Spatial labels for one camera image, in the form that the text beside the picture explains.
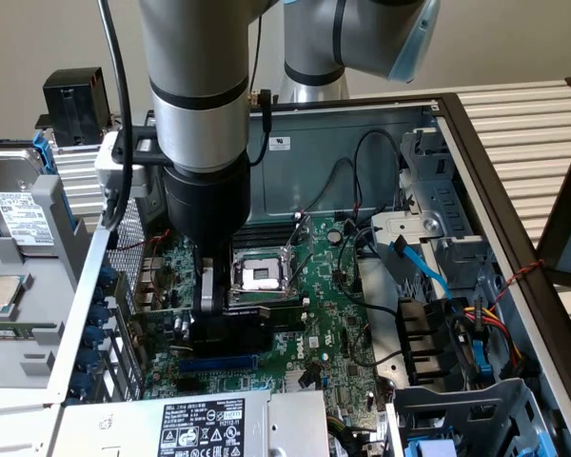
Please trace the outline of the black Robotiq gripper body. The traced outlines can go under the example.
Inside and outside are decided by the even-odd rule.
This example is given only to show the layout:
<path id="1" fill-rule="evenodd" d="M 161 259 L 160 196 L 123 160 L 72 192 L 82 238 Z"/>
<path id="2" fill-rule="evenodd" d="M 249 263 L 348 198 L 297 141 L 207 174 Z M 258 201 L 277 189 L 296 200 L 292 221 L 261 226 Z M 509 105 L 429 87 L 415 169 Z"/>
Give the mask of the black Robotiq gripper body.
<path id="1" fill-rule="evenodd" d="M 250 213 L 250 164 L 242 153 L 218 171 L 197 173 L 163 168 L 167 213 L 173 227 L 199 248 L 218 248 Z"/>

